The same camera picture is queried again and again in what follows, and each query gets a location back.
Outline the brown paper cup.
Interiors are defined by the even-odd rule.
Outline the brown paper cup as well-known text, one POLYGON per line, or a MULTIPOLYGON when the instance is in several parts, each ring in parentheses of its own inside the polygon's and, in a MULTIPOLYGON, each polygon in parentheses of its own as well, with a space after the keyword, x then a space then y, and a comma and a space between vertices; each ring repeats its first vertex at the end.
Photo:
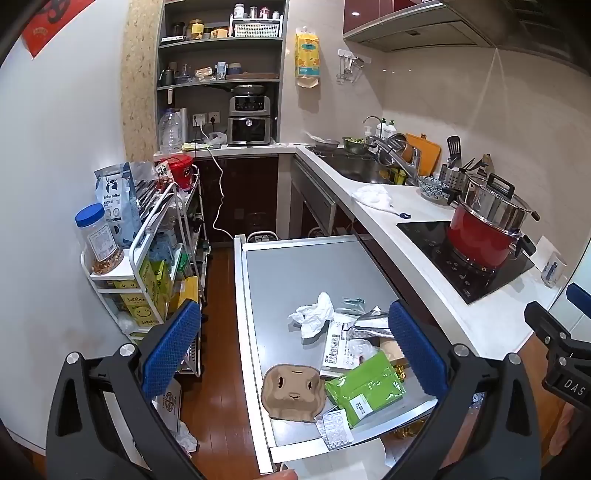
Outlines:
POLYGON ((406 364, 406 357, 396 341, 393 339, 381 338, 380 350, 386 355, 392 364, 406 364))

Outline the green plastic pouch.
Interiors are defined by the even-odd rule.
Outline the green plastic pouch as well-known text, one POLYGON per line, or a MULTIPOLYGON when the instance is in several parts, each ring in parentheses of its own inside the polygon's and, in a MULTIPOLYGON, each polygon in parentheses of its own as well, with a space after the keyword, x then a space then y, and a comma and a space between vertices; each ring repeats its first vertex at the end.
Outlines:
POLYGON ((349 428, 406 395, 403 382, 382 351, 325 383, 325 391, 332 403, 345 411, 349 428))

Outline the large silver foil wrapper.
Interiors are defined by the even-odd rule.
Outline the large silver foil wrapper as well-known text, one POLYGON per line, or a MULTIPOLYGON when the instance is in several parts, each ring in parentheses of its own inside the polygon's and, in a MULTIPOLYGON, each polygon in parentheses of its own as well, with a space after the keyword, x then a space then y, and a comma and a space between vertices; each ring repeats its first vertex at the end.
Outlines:
POLYGON ((346 339, 372 339, 385 338, 393 339, 394 335, 389 326, 388 313, 380 307, 375 307, 356 321, 349 325, 345 330, 346 339))

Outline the white medicine box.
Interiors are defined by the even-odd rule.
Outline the white medicine box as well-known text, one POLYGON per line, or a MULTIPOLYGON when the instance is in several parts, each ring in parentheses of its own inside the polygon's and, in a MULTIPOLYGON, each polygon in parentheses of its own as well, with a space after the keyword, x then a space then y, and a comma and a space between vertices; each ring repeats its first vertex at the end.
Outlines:
POLYGON ((321 375, 327 378, 337 378, 348 373, 360 365, 360 360, 349 354, 346 339, 346 328, 355 321, 352 316, 335 313, 329 322, 325 350, 322 355, 321 375))

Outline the green white plastic wrapper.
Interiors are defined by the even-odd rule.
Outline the green white plastic wrapper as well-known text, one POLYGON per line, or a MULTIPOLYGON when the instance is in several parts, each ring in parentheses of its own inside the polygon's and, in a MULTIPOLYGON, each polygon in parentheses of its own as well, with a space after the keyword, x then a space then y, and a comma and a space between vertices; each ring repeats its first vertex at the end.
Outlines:
POLYGON ((366 313, 366 301, 363 298, 344 298, 342 306, 339 307, 339 313, 362 316, 366 313))

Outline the brown cardboard cup carrier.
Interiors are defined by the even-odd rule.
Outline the brown cardboard cup carrier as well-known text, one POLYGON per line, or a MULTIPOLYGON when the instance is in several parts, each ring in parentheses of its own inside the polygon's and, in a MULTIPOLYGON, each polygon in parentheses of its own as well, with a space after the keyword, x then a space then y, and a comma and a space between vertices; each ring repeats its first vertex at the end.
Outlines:
POLYGON ((313 423, 327 402, 325 380, 310 366, 279 364, 263 377, 260 400, 271 419, 313 423))

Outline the white paper towel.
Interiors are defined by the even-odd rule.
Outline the white paper towel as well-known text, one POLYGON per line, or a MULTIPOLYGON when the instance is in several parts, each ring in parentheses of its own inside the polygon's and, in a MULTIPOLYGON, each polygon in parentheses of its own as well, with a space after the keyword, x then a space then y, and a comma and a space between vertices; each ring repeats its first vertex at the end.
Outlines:
POLYGON ((331 297, 328 293, 322 292, 315 304, 298 307, 288 319, 300 328, 301 339, 308 340, 321 333, 325 323, 332 321, 334 313, 331 297))

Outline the gold foil packet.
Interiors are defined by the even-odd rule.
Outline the gold foil packet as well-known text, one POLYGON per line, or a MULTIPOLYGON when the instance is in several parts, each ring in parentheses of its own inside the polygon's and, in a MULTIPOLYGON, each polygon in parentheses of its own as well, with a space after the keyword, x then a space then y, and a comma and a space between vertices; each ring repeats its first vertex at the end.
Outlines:
POLYGON ((396 364, 394 366, 394 371, 396 371, 399 380, 401 383, 404 383, 406 381, 407 378, 407 373, 406 373, 406 366, 405 365, 401 365, 401 364, 396 364))

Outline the clear plastic bag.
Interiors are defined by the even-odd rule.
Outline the clear plastic bag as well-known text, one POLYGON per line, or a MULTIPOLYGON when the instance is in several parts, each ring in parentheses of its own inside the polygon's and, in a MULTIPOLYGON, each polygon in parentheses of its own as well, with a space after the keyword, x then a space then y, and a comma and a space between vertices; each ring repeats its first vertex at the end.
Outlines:
POLYGON ((349 354, 360 361, 367 361, 379 353, 380 349, 368 339, 351 339, 346 343, 349 354))

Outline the chrome kitchen faucet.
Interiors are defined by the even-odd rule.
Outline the chrome kitchen faucet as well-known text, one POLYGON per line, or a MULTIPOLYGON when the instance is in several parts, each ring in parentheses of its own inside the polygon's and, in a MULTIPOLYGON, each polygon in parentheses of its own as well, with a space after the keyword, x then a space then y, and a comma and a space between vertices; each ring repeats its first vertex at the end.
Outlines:
POLYGON ((370 148, 376 148, 376 160, 387 168, 402 169, 406 174, 406 184, 417 186, 420 176, 421 151, 412 146, 402 133, 394 133, 387 139, 375 135, 366 138, 370 148))

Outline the steel kitchen sink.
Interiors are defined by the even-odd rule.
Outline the steel kitchen sink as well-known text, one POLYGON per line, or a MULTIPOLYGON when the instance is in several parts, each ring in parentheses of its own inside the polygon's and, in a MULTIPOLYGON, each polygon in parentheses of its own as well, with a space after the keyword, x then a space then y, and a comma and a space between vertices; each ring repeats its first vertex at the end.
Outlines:
POLYGON ((343 148, 325 151, 317 147, 311 147, 311 152, 350 180, 373 184, 392 183, 390 171, 379 164, 370 154, 353 154, 343 148))

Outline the white mug blue print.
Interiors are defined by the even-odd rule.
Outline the white mug blue print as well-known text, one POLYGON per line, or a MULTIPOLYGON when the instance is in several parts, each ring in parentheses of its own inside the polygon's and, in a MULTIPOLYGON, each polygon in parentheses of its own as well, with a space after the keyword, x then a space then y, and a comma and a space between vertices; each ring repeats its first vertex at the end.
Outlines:
POLYGON ((562 277, 566 267, 567 262, 562 255, 558 252, 553 252, 541 272, 542 282, 547 287, 554 288, 562 277))

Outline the red cooking pot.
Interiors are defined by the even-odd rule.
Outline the red cooking pot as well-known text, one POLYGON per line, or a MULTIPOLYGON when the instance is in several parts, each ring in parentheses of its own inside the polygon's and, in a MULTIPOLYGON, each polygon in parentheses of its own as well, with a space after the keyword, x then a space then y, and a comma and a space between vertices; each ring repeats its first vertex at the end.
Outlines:
POLYGON ((486 270, 497 270, 506 261, 518 234, 511 234, 481 220, 459 204, 447 230, 451 245, 469 263, 486 270))

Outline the yellow green tea boxes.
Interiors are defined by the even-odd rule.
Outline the yellow green tea boxes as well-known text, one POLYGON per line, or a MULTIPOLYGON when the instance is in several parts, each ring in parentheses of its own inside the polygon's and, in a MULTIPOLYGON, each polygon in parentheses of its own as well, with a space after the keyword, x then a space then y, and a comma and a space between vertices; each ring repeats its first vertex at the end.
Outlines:
POLYGON ((169 265, 165 260, 145 259, 139 269, 144 293, 124 293, 120 297, 133 318, 136 328, 147 329, 159 324, 152 306, 161 320, 167 318, 172 282, 169 265))

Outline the blister pill pack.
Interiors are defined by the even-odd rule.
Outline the blister pill pack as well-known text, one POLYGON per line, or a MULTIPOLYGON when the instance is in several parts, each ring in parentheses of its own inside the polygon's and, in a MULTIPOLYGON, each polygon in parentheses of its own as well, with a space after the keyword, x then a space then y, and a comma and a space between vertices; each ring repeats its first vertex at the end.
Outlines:
POLYGON ((329 450, 338 450, 353 444, 353 434, 345 410, 332 409, 325 412, 317 418, 317 427, 329 450))

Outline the steel utensil holder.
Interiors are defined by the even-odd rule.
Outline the steel utensil holder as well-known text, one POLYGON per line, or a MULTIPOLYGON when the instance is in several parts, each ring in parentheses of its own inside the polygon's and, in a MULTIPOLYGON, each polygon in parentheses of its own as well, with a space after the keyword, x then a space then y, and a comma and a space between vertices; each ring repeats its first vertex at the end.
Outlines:
POLYGON ((439 173, 439 181, 445 188, 463 191, 466 187, 468 176, 466 171, 460 167, 451 167, 444 163, 439 173))

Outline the clear jar blue lid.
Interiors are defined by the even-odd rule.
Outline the clear jar blue lid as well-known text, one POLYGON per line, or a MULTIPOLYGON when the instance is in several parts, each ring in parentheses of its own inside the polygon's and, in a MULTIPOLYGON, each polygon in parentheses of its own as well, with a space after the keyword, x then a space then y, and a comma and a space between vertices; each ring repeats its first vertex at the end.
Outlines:
POLYGON ((101 203, 80 210, 75 216, 75 224, 95 274, 109 273, 121 263, 124 252, 114 239, 101 203))

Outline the blue patterned bowl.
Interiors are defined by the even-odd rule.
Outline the blue patterned bowl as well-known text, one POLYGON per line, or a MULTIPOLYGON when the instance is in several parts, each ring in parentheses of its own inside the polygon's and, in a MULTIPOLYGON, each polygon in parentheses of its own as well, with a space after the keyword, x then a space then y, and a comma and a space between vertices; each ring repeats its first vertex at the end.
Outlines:
POLYGON ((432 202, 441 202, 446 199, 443 191, 443 185, 434 177, 422 176, 418 178, 418 186, 420 194, 423 198, 432 202))

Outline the black slotted spatula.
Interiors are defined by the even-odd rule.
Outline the black slotted spatula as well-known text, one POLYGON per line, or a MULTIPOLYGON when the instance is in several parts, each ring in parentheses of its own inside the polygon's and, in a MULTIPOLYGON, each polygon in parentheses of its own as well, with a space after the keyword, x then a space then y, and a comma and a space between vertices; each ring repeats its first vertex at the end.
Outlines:
POLYGON ((449 151, 448 166, 454 168, 462 160, 461 138, 458 135, 452 135, 447 138, 447 145, 449 151))

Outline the orange cutting board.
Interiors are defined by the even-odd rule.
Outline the orange cutting board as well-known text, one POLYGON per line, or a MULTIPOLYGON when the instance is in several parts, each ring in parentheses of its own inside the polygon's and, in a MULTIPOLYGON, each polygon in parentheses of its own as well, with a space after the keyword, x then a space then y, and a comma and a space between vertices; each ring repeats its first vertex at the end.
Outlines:
POLYGON ((419 136, 406 133, 408 143, 421 152, 420 172, 421 176, 431 176, 438 165, 441 157, 442 147, 429 140, 426 134, 419 136))

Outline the white cloth on counter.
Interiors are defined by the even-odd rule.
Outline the white cloth on counter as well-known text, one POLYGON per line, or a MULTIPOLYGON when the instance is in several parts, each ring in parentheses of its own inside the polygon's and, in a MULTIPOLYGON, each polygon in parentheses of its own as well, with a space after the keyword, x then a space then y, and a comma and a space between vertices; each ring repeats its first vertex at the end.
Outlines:
POLYGON ((392 210, 392 198, 389 195, 388 190, 380 184, 368 184, 360 187, 352 193, 352 198, 355 199, 356 202, 376 210, 392 210))

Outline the blue white coffee bag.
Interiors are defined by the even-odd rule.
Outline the blue white coffee bag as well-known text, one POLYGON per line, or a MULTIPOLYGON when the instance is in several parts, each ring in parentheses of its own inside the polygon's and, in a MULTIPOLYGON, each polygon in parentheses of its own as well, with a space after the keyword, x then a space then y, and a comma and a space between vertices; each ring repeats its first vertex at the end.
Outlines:
POLYGON ((95 196, 105 210, 105 218, 115 242, 127 249, 141 228, 139 208, 128 162, 94 172, 95 196))

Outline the red instant noodle cup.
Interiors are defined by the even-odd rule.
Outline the red instant noodle cup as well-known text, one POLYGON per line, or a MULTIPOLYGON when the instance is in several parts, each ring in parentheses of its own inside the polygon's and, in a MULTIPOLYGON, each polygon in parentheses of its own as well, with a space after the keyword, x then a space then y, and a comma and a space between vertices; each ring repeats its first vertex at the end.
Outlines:
POLYGON ((172 178, 181 190, 190 190, 193 177, 193 161, 186 154, 172 154, 160 159, 155 164, 159 177, 172 178))

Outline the large clear water bottle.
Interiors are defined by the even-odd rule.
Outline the large clear water bottle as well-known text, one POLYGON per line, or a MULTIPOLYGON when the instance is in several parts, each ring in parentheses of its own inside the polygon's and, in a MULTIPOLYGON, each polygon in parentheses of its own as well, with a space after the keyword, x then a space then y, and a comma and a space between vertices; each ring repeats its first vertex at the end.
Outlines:
POLYGON ((179 113, 168 108, 158 122, 158 144, 162 154, 172 154, 181 150, 182 121, 179 113))

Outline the range hood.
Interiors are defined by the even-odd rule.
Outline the range hood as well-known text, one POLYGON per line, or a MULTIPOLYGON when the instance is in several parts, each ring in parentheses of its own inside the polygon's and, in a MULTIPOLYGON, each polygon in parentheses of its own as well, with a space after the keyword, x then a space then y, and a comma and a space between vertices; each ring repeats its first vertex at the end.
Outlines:
POLYGON ((500 1, 345 2, 346 40, 392 52, 436 46, 496 46, 507 34, 500 1))

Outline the yellow hanging bag dispenser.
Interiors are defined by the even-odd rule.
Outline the yellow hanging bag dispenser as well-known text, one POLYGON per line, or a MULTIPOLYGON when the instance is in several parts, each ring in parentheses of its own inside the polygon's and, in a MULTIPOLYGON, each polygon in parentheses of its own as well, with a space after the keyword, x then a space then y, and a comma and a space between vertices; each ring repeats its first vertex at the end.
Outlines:
POLYGON ((315 32, 301 27, 294 36, 294 76, 297 86, 312 89, 321 78, 320 40, 315 32))

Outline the wall hook rack utensils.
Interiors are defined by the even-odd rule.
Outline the wall hook rack utensils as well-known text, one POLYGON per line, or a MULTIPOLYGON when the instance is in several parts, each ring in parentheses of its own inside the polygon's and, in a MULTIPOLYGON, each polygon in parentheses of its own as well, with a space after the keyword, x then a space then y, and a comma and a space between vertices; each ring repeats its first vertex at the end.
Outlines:
POLYGON ((373 63, 370 57, 356 55, 352 51, 339 49, 339 73, 337 81, 343 83, 356 83, 363 75, 363 71, 373 63))

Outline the grey wall shelf unit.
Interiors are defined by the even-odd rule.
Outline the grey wall shelf unit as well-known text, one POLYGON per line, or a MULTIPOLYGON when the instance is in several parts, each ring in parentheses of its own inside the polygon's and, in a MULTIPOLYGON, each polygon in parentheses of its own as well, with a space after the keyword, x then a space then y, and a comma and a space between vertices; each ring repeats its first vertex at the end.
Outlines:
POLYGON ((182 121, 183 142, 215 138, 228 144, 233 89, 262 84, 271 102, 270 144, 276 142, 287 10, 286 1, 164 2, 156 47, 156 120, 172 108, 182 121))

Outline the red fu wall decoration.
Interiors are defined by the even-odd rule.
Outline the red fu wall decoration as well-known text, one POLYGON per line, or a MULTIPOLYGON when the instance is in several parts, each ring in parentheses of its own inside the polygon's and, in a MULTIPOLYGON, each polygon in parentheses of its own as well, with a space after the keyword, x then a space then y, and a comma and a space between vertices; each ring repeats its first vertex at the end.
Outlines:
POLYGON ((33 58, 93 0, 50 0, 26 25, 22 38, 33 58))

